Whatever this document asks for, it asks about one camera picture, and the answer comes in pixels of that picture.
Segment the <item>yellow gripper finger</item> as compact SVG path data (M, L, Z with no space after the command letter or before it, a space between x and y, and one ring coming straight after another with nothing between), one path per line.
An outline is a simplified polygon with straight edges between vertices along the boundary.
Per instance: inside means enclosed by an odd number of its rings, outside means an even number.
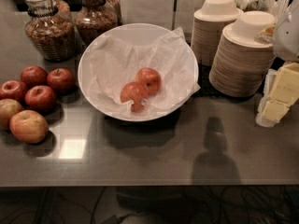
M258 105L256 123L274 127L299 99L299 63L284 63L265 77L263 97Z
M263 30L261 30L261 32L259 32L255 36L255 40L257 42L263 43L263 44L272 44L273 37L274 37L274 31L275 31L275 26L270 25L270 26L264 28Z

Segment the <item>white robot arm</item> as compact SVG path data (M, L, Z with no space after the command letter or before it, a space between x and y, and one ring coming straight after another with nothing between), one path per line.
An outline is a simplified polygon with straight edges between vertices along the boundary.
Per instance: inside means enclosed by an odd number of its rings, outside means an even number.
M278 19L273 51L284 64L265 77L256 123L267 128L280 123L299 99L299 0L292 0Z

